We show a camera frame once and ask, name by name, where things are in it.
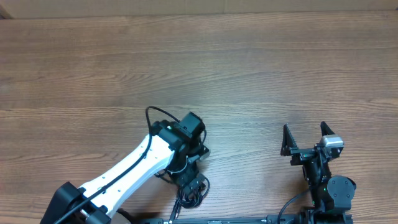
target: wooden table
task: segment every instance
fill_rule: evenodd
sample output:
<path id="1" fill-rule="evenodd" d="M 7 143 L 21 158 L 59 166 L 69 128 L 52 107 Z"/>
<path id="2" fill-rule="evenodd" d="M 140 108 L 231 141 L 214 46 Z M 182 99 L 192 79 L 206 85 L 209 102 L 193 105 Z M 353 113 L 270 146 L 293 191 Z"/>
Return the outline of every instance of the wooden table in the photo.
<path id="1" fill-rule="evenodd" d="M 356 223 L 398 222 L 398 12 L 0 21 L 0 223 L 38 223 L 64 182 L 91 180 L 147 134 L 144 108 L 207 126 L 211 181 L 180 218 L 261 217 L 307 188 L 281 157 L 326 121 L 356 181 Z M 163 119 L 151 113 L 153 121 Z M 168 217 L 175 187 L 151 178 L 123 208 Z M 309 198 L 291 205 L 296 212 Z"/>

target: wooden surface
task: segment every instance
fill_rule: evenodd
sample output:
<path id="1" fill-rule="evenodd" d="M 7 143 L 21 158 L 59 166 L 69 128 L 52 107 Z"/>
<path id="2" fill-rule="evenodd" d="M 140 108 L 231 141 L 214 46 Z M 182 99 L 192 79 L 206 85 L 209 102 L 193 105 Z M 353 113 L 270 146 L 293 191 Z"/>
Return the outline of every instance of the wooden surface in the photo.
<path id="1" fill-rule="evenodd" d="M 144 108 L 207 126 L 211 190 L 180 218 L 260 217 L 306 189 L 279 156 L 326 121 L 346 143 L 334 175 L 356 181 L 356 223 L 397 223 L 398 12 L 0 21 L 0 223 L 38 223 L 147 134 Z M 152 113 L 152 120 L 165 118 Z M 152 178 L 124 205 L 168 217 L 175 187 Z M 296 212 L 308 198 L 291 205 Z"/>

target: dexterous robotic hand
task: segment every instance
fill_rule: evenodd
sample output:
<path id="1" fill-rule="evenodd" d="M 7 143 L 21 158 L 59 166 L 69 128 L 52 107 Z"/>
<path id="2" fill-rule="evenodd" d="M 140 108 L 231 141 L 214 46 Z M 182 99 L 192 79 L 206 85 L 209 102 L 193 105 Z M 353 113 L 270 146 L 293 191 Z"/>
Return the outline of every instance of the dexterous robotic hand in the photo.
<path id="1" fill-rule="evenodd" d="M 163 112 L 173 121 L 150 123 L 150 109 Z M 76 188 L 63 184 L 55 193 L 40 224 L 111 223 L 121 204 L 147 179 L 156 175 L 178 186 L 173 220 L 181 208 L 197 207 L 208 193 L 210 183 L 200 173 L 197 162 L 206 159 L 210 150 L 203 145 L 206 127 L 194 113 L 181 121 L 168 112 L 150 106 L 146 109 L 149 134 L 140 145 L 103 175 Z"/>

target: wall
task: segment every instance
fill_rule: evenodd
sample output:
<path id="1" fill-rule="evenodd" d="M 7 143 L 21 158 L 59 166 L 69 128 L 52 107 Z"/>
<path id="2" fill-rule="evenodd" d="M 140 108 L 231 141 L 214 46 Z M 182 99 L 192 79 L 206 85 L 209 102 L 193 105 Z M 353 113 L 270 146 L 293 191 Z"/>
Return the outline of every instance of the wall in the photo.
<path id="1" fill-rule="evenodd" d="M 0 13 L 15 19 L 393 10 L 397 7 L 398 0 L 0 0 Z"/>

